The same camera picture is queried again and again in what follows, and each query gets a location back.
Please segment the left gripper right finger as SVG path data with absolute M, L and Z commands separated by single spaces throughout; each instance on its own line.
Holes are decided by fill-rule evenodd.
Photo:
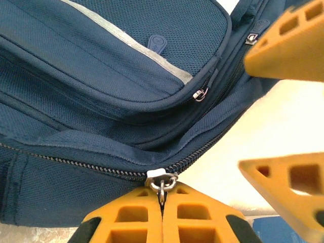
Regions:
M 168 192 L 163 242 L 261 242 L 242 212 L 177 183 Z

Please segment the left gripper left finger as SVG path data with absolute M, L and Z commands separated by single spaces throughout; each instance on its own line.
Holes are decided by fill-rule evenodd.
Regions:
M 163 242 L 162 224 L 156 193 L 138 187 L 88 213 L 69 242 Z

